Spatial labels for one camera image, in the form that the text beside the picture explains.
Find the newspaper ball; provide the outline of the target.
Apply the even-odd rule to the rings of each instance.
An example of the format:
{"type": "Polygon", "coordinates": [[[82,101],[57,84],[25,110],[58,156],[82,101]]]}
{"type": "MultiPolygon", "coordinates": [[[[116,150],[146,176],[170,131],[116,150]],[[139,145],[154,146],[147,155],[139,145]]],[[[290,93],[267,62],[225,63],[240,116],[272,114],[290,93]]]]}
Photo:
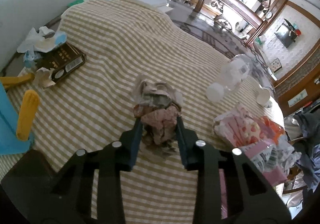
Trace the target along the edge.
{"type": "Polygon", "coordinates": [[[175,128],[182,112],[182,94],[166,82],[150,82],[141,75],[135,80],[132,98],[134,117],[143,124],[142,154],[151,162],[176,154],[175,128]]]}

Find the pink strawberry snack bag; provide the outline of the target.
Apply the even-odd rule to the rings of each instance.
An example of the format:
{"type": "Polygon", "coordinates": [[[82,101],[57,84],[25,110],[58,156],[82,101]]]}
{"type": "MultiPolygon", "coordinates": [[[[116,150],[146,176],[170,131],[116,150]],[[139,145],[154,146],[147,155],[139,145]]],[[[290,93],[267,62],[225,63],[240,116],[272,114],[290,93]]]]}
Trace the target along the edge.
{"type": "Polygon", "coordinates": [[[231,148],[244,152],[271,186],[276,186],[287,180],[287,173],[278,158],[279,144],[265,135],[262,125],[260,117],[253,117],[242,104],[237,104],[214,119],[213,131],[231,148]]]}

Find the orange snack wrapper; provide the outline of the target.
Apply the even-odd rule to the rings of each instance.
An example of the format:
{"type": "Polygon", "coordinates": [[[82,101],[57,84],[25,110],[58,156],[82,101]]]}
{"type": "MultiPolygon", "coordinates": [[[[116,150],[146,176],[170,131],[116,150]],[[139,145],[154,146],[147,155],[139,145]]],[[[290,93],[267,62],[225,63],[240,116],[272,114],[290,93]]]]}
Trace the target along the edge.
{"type": "Polygon", "coordinates": [[[261,130],[269,139],[278,145],[279,138],[285,134],[285,129],[267,116],[260,117],[260,121],[263,124],[261,130]]]}

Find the dark blue jacket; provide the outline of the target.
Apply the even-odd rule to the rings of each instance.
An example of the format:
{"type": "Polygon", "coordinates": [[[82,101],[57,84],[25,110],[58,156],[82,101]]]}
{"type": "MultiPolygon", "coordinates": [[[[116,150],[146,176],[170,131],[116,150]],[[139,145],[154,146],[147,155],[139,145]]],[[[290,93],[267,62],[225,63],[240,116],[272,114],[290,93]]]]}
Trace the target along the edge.
{"type": "Polygon", "coordinates": [[[319,185],[319,113],[299,112],[288,116],[285,123],[288,127],[297,127],[296,135],[300,135],[293,147],[301,153],[296,161],[303,172],[303,180],[309,190],[315,191],[319,185]]]}

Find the small white paper cup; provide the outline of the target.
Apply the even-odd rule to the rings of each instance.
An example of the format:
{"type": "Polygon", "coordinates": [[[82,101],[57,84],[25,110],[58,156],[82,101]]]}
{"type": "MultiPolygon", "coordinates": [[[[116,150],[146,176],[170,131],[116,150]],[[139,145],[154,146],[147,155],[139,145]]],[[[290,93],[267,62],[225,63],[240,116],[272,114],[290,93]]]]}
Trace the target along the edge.
{"type": "Polygon", "coordinates": [[[265,107],[269,104],[271,94],[266,88],[259,88],[257,93],[256,102],[257,104],[265,107]]]}

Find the clear plastic bottle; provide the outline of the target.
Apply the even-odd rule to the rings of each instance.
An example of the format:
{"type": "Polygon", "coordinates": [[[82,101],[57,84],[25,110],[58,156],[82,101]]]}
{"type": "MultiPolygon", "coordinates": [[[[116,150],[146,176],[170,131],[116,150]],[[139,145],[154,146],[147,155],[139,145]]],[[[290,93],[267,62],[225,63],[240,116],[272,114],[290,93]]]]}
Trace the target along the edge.
{"type": "Polygon", "coordinates": [[[206,90],[212,103],[220,102],[228,94],[237,91],[253,69],[253,62],[245,54],[239,54],[222,66],[215,81],[206,90]]]}

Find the dark brown carton box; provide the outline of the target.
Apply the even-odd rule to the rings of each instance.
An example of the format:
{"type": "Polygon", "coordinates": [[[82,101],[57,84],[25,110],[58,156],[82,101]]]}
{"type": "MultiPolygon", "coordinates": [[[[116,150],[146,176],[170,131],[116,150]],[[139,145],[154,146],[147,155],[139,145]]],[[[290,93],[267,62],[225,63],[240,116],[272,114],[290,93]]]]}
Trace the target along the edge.
{"type": "Polygon", "coordinates": [[[86,54],[66,42],[53,51],[41,55],[36,64],[35,81],[42,88],[49,88],[84,65],[85,61],[86,54]]]}

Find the crumpled white tissue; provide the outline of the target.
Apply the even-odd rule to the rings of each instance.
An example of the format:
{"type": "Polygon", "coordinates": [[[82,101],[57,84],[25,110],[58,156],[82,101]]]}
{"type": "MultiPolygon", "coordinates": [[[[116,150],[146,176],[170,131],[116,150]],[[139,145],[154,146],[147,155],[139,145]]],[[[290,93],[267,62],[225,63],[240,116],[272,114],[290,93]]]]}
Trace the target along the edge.
{"type": "Polygon", "coordinates": [[[47,27],[40,27],[37,32],[32,28],[26,38],[18,46],[18,53],[42,52],[48,53],[63,45],[67,41],[67,34],[63,31],[55,32],[47,27]]]}

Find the patterned dark rug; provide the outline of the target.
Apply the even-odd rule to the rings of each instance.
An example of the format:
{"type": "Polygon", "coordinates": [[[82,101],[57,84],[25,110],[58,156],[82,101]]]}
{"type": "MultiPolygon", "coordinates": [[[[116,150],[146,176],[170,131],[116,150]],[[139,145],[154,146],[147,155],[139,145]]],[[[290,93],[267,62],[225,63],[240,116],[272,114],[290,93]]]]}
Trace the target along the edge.
{"type": "Polygon", "coordinates": [[[252,76],[262,87],[270,91],[272,97],[276,97],[271,71],[258,51],[224,26],[202,13],[194,12],[186,4],[169,1],[168,7],[172,9],[168,12],[168,16],[176,26],[215,48],[227,58],[233,58],[239,54],[250,57],[253,61],[252,76]]]}

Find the beige striped table cloth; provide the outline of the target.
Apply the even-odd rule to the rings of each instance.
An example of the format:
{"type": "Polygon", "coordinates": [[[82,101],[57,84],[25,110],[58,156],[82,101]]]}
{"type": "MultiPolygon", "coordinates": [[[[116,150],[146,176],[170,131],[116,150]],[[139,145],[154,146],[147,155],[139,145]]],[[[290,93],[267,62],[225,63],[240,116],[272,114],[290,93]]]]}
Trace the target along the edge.
{"type": "Polygon", "coordinates": [[[39,94],[34,147],[55,170],[76,150],[102,149],[133,127],[131,91],[140,75],[179,91],[184,125],[218,149],[227,147],[212,133],[213,120],[238,103],[253,116],[284,123],[277,104],[271,108],[257,104],[258,84],[252,77],[220,103],[211,103],[206,89],[227,57],[151,6],[135,0],[88,0],[63,14],[60,29],[86,54],[85,64],[51,88],[27,83],[8,91],[15,109],[27,90],[39,94]]]}

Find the wall mounted television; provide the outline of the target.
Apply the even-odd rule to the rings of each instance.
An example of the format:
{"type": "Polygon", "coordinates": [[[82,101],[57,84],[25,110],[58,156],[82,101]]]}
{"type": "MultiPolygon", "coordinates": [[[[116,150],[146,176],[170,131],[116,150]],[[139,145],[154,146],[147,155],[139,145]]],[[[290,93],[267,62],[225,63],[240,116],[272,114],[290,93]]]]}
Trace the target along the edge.
{"type": "Polygon", "coordinates": [[[286,48],[294,43],[297,38],[296,32],[285,23],[282,23],[274,34],[286,48]]]}

